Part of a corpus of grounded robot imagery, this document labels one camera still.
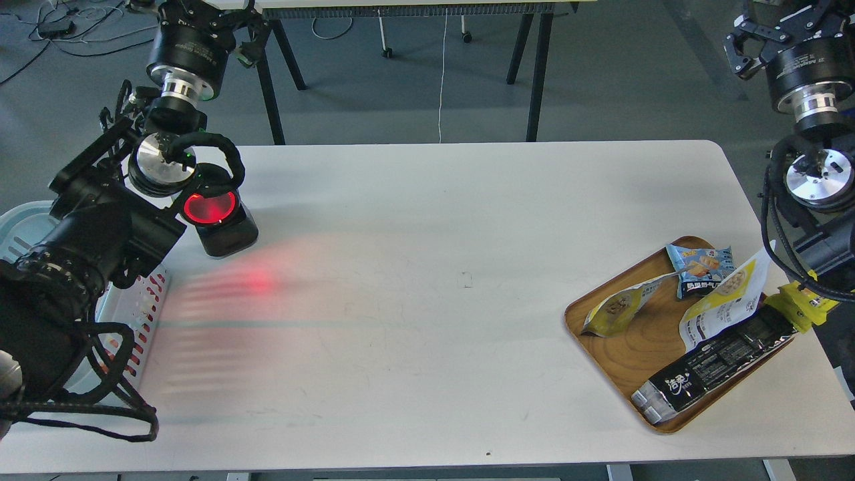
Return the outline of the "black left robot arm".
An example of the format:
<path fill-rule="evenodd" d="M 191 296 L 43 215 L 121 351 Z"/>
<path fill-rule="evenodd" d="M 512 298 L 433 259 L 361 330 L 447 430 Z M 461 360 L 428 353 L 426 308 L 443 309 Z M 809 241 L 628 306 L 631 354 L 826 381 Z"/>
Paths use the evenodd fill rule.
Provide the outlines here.
<path fill-rule="evenodd" d="M 58 221 L 18 259 L 2 262 L 2 433 L 16 423 L 73 428 L 41 414 L 116 416 L 146 434 L 82 430 L 151 442 L 158 415 L 128 379 L 134 329 L 98 322 L 109 286 L 128 289 L 161 264 L 188 226 L 205 253 L 225 258 L 259 237 L 239 188 L 238 147 L 207 129 L 198 109 L 222 89 L 229 55 L 245 67 L 265 56 L 270 27 L 253 1 L 218 9 L 165 1 L 147 66 L 153 88 L 123 86 L 103 134 L 49 186 Z"/>

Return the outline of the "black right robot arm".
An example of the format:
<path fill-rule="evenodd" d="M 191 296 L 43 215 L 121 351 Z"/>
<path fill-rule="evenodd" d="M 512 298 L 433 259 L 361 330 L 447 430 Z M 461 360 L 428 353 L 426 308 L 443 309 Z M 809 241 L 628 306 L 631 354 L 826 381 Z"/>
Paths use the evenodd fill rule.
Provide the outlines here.
<path fill-rule="evenodd" d="M 756 13 L 763 6 L 763 15 Z M 740 79 L 764 72 L 772 108 L 794 118 L 770 152 L 761 238 L 801 289 L 853 302 L 852 1 L 745 1 L 723 48 Z"/>

